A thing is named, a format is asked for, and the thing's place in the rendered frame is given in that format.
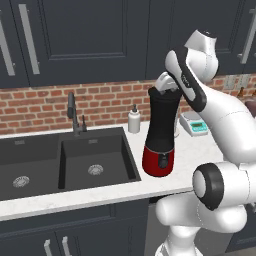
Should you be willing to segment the grey wall socket plate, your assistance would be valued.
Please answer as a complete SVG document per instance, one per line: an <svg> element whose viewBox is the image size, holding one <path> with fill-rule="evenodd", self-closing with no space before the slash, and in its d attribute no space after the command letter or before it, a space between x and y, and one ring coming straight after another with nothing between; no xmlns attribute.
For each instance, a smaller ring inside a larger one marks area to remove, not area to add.
<svg viewBox="0 0 256 256"><path fill-rule="evenodd" d="M249 74L228 75L224 80L225 90L240 90L246 88L250 79Z"/></svg>

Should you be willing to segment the white soap dispenser bottle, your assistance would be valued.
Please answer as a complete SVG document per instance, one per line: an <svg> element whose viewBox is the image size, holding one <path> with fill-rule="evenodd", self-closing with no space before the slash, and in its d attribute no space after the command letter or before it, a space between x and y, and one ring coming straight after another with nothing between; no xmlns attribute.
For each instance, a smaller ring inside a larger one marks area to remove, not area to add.
<svg viewBox="0 0 256 256"><path fill-rule="evenodd" d="M140 132L140 112L136 105L133 105L128 114L128 131L133 134Z"/></svg>

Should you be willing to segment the white kitchen scale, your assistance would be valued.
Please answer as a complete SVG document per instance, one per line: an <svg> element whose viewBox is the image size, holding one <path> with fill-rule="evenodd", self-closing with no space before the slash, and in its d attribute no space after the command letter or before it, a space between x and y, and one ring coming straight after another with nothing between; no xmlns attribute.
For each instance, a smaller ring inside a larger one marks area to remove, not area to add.
<svg viewBox="0 0 256 256"><path fill-rule="evenodd" d="M203 136L208 134L208 126L195 111L183 112L179 122L184 130L191 136Z"/></svg>

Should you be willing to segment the dark wall cupboard door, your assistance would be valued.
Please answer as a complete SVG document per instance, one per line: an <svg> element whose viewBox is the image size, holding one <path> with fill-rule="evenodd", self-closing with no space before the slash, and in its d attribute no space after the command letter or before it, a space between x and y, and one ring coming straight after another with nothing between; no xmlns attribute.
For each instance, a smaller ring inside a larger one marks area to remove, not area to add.
<svg viewBox="0 0 256 256"><path fill-rule="evenodd" d="M14 63L15 75L9 76L0 49L0 88L28 87L29 80L23 59L22 49L15 25L15 20L9 0L0 0L0 19L2 21L7 44Z"/></svg>
<svg viewBox="0 0 256 256"><path fill-rule="evenodd" d="M245 64L237 57L243 50L256 0L150 0L148 79L164 71L169 50L186 43L195 30L216 38L220 75L256 73L256 34Z"/></svg>
<svg viewBox="0 0 256 256"><path fill-rule="evenodd" d="M149 0L10 0L32 86L145 77ZM39 62L34 75L18 5L25 4Z"/></svg>

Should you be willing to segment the dark false drawer front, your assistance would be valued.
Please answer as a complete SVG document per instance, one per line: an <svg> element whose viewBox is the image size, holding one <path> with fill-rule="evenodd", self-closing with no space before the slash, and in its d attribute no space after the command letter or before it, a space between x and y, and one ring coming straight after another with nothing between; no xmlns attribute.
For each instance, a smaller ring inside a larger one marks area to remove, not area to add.
<svg viewBox="0 0 256 256"><path fill-rule="evenodd" d="M0 234L48 228L80 221L101 221L144 216L148 213L148 199L121 202L97 207L70 210L41 216L1 221Z"/></svg>

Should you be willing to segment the black double sink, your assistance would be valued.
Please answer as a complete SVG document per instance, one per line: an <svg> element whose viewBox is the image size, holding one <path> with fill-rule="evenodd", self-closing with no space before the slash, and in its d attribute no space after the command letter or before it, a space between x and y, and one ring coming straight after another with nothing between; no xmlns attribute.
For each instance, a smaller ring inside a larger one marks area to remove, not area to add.
<svg viewBox="0 0 256 256"><path fill-rule="evenodd" d="M0 201L139 180L121 127L0 139Z"/></svg>

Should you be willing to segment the dark grey tap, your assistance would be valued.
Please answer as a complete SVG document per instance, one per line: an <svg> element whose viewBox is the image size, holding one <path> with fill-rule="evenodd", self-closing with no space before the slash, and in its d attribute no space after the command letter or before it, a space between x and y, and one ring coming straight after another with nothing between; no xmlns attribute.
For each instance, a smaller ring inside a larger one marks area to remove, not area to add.
<svg viewBox="0 0 256 256"><path fill-rule="evenodd" d="M76 114L75 96L73 92L68 94L67 116L72 120L73 132L75 136L79 136L82 132L87 131L85 117L82 117L82 125L79 125Z"/></svg>

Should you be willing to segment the dark brown round object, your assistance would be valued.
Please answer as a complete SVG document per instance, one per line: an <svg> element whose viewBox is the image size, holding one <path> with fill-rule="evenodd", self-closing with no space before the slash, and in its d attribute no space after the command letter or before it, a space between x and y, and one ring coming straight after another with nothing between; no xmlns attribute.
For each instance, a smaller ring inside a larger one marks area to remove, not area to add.
<svg viewBox="0 0 256 256"><path fill-rule="evenodd" d="M253 117L256 117L256 100L247 100L245 106L249 109Z"/></svg>

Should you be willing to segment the dark base cupboard door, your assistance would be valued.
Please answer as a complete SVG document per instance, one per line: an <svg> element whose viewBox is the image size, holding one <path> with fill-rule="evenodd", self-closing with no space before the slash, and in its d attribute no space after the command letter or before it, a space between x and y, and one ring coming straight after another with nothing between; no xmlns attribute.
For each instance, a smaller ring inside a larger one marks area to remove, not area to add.
<svg viewBox="0 0 256 256"><path fill-rule="evenodd" d="M57 231L62 256L62 240L67 238L71 256L144 256L147 217L101 221Z"/></svg>
<svg viewBox="0 0 256 256"><path fill-rule="evenodd" d="M47 239L50 239L52 255L60 256L53 232L2 238L0 239L0 256L46 256L44 242Z"/></svg>
<svg viewBox="0 0 256 256"><path fill-rule="evenodd" d="M256 247L256 229L244 227L241 231L233 234L226 251L233 252L252 247Z"/></svg>

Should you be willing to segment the black blender with red base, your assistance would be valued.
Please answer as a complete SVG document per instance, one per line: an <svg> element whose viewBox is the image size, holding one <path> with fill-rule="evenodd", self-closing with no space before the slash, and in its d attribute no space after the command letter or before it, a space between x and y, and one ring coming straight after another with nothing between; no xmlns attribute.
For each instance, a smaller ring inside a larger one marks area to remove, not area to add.
<svg viewBox="0 0 256 256"><path fill-rule="evenodd" d="M174 165L174 127L182 93L179 90L161 94L155 87L150 96L150 123L144 145L142 167L153 177L165 177Z"/></svg>

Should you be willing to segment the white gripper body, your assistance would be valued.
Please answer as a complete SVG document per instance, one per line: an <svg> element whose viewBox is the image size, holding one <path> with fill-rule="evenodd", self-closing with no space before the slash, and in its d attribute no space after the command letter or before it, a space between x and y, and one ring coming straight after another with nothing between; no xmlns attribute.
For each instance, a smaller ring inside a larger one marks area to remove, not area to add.
<svg viewBox="0 0 256 256"><path fill-rule="evenodd" d="M175 80L167 72L163 72L158 77L155 87L160 93L165 93L167 90L171 90L172 92L178 90Z"/></svg>

